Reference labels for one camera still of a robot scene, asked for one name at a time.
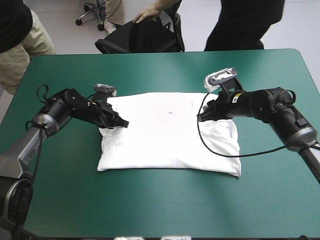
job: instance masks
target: person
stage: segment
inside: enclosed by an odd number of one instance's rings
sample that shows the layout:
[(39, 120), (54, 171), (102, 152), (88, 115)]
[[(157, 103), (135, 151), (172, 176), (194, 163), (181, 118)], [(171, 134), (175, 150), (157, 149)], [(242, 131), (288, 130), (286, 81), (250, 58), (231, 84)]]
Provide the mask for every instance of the person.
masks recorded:
[(125, 23), (125, 8), (123, 0), (105, 0), (104, 29), (108, 34)]
[(39, 21), (22, 0), (0, 1), (0, 84), (14, 95), (30, 59), (54, 55), (55, 47)]
[[(158, 17), (179, 0), (158, 0), (133, 20), (140, 23)], [(205, 51), (264, 49), (262, 36), (282, 19), (285, 0), (221, 0), (217, 24), (207, 39)]]

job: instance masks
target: person's hand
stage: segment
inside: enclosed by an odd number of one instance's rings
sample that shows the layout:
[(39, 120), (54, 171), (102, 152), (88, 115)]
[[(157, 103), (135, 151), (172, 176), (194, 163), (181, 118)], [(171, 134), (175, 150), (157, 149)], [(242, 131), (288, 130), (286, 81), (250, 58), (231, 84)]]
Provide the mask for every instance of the person's hand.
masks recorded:
[(163, 11), (163, 8), (157, 4), (157, 2), (147, 6), (145, 9), (143, 9), (133, 20), (136, 24), (140, 23), (143, 20), (151, 20), (156, 17), (159, 17), (161, 12)]

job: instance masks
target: chair wheel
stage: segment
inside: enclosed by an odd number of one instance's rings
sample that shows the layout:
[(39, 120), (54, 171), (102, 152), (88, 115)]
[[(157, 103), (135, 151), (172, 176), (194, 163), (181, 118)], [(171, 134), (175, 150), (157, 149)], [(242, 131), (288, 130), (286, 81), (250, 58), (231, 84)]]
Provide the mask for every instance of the chair wheel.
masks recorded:
[(99, 29), (99, 31), (103, 31), (103, 30), (105, 30), (105, 26), (103, 24), (99, 24), (98, 29)]
[(75, 24), (77, 24), (78, 26), (82, 25), (82, 20), (81, 19), (75, 20)]
[(83, 10), (84, 10), (85, 12), (87, 12), (87, 11), (90, 10), (90, 7), (89, 7), (88, 5), (84, 5), (84, 6), (83, 6)]

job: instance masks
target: black shirt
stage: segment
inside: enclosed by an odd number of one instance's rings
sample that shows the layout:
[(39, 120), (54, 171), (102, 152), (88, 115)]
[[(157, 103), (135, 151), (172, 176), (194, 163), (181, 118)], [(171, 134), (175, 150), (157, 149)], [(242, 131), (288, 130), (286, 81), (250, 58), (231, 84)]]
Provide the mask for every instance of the black shirt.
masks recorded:
[(221, 0), (218, 24), (226, 31), (262, 29), (281, 20), (284, 5), (285, 0)]
[(0, 53), (18, 45), (32, 25), (31, 11), (23, 0), (0, 0)]

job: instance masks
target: chair base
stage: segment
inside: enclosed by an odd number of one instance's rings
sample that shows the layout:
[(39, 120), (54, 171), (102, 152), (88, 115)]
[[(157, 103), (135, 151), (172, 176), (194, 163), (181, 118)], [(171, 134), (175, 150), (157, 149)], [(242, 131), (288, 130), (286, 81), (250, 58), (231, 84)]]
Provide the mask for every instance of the chair base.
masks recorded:
[(104, 28), (104, 19), (102, 18), (102, 11), (106, 10), (106, 6), (104, 5), (104, 3), (100, 3), (99, 0), (94, 0), (95, 4), (92, 3), (88, 3), (85, 2), (84, 3), (84, 13), (79, 16), (76, 21), (75, 24), (77, 24), (78, 26), (82, 25), (82, 18), (87, 16), (88, 14), (91, 14), (93, 12), (96, 12), (97, 17), (99, 19), (99, 25), (97, 26), (97, 28), (99, 29), (99, 31), (103, 31)]

